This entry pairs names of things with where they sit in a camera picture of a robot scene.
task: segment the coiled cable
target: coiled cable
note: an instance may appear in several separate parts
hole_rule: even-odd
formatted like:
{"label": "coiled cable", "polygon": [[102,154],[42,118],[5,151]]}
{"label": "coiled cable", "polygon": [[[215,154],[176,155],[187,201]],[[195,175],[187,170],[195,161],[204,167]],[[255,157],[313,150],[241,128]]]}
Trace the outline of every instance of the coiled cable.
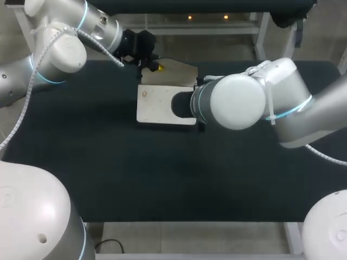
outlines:
{"label": "coiled cable", "polygon": [[338,164],[338,165],[342,165],[342,166],[347,166],[347,162],[346,161],[340,161],[340,160],[337,160],[337,159],[334,159],[330,156],[327,156],[326,154],[324,153],[321,153],[320,151],[314,149],[311,145],[305,145],[305,147],[307,149],[309,149],[312,153],[318,155],[319,157],[331,162],[331,163],[334,163],[334,164]]}

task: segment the black mat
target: black mat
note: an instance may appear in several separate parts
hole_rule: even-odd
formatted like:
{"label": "black mat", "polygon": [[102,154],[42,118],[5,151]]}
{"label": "black mat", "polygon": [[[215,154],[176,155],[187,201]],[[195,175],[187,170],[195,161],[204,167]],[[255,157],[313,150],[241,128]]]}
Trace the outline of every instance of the black mat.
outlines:
{"label": "black mat", "polygon": [[[89,0],[98,9],[114,14],[188,14],[270,12],[274,22],[287,27],[303,18],[317,0]],[[24,0],[6,0],[22,5]]]}
{"label": "black mat", "polygon": [[[251,62],[200,63],[238,73]],[[339,77],[328,62],[297,62],[312,93]],[[323,196],[347,188],[347,168],[285,149],[268,122],[205,133],[136,122],[134,68],[89,61],[59,89],[33,97],[4,160],[56,175],[86,222],[304,220]],[[347,131],[313,144],[347,159]]]}

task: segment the blue led ring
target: blue led ring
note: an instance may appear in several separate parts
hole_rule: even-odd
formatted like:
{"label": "blue led ring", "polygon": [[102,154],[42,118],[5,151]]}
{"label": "blue led ring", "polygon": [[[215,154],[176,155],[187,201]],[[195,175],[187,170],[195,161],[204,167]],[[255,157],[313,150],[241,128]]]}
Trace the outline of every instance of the blue led ring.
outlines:
{"label": "blue led ring", "polygon": [[[284,113],[281,113],[279,115],[275,115],[273,119],[284,118],[285,116],[288,116],[288,115],[290,115],[290,114],[292,114],[292,113],[294,113],[300,109],[303,109],[311,101],[311,99],[312,99],[312,95],[306,101],[304,101],[302,104],[300,104],[297,107],[294,107],[293,109],[288,110]],[[271,116],[268,116],[267,118],[265,118],[265,120],[270,121],[270,120],[272,120],[272,118],[271,118]]]}

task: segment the metal plate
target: metal plate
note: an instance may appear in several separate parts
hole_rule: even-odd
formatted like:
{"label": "metal plate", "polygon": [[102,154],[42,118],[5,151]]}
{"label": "metal plate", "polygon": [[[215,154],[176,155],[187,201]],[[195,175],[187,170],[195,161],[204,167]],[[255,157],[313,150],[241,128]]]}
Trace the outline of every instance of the metal plate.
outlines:
{"label": "metal plate", "polygon": [[163,70],[151,72],[142,70],[141,83],[143,85],[182,86],[193,87],[198,77],[198,68],[169,58],[156,60],[163,66]]}
{"label": "metal plate", "polygon": [[192,87],[139,85],[137,121],[141,123],[194,125],[195,118],[179,118],[171,109],[172,98],[179,92],[193,91]]}

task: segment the white table leg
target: white table leg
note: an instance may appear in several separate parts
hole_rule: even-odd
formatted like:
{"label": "white table leg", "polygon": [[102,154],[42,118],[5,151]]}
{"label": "white table leg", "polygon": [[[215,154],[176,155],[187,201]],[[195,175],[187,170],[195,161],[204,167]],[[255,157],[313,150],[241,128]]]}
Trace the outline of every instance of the white table leg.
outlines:
{"label": "white table leg", "polygon": [[304,253],[303,239],[297,222],[284,223],[289,249],[292,255],[301,255]]}
{"label": "white table leg", "polygon": [[296,38],[296,34],[297,34],[297,23],[295,22],[294,25],[291,26],[291,32],[289,34],[287,43],[284,47],[284,50],[282,52],[282,58],[291,58],[294,54],[295,51],[295,38]]}
{"label": "white table leg", "polygon": [[259,34],[255,43],[255,54],[257,60],[266,60],[266,55],[264,51],[264,39],[266,35],[267,26],[270,20],[270,13],[264,12],[260,24]]}
{"label": "white table leg", "polygon": [[340,71],[341,74],[345,74],[347,72],[347,48],[338,65],[338,70]]}
{"label": "white table leg", "polygon": [[27,19],[27,17],[25,16],[24,13],[24,8],[22,5],[18,5],[18,6],[8,6],[9,8],[12,8],[15,12],[15,15],[17,17],[17,20],[20,24],[20,27],[23,31],[25,40],[27,41],[27,44],[29,46],[29,49],[31,52],[34,51],[35,49],[35,40],[34,40],[34,36],[30,33],[31,32],[31,27],[30,27],[30,23]]}

